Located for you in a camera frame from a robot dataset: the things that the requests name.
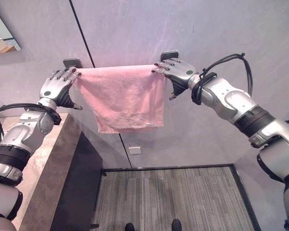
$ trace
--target silver robot arm segment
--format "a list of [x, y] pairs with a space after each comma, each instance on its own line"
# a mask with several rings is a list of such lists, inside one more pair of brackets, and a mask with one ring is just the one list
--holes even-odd
[[[174, 92], [170, 100], [189, 88], [193, 102], [197, 103], [201, 76], [192, 65], [178, 58], [155, 65], [157, 68], [152, 72], [160, 73], [172, 81]], [[285, 229], [289, 230], [289, 124], [275, 119], [244, 90], [232, 87], [215, 73], [210, 74], [211, 77], [201, 86], [201, 102], [248, 136], [253, 147], [263, 147], [257, 156], [259, 165], [272, 179], [285, 183]]]
[[14, 186], [21, 182], [23, 169], [44, 137], [54, 124], [60, 123], [61, 118], [55, 112], [57, 106], [82, 109], [69, 96], [69, 89], [79, 75], [74, 67], [53, 72], [40, 90], [38, 107], [27, 109], [0, 142], [0, 230], [15, 230], [10, 221], [16, 217], [23, 196]]

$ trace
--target towel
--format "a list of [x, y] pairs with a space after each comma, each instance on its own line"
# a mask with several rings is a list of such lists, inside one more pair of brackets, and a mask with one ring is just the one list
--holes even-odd
[[166, 78], [154, 65], [78, 69], [75, 84], [94, 112], [100, 133], [164, 126]]

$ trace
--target shoe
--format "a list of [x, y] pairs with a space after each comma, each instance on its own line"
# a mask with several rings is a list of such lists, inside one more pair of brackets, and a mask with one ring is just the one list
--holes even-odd
[[126, 224], [125, 231], [135, 231], [133, 224], [132, 223]]
[[174, 219], [171, 224], [171, 231], [182, 231], [181, 222], [178, 219]]

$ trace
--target floor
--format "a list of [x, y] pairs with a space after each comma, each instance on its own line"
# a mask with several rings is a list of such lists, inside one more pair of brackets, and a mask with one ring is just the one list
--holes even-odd
[[229, 167], [107, 172], [93, 223], [97, 231], [252, 231]]

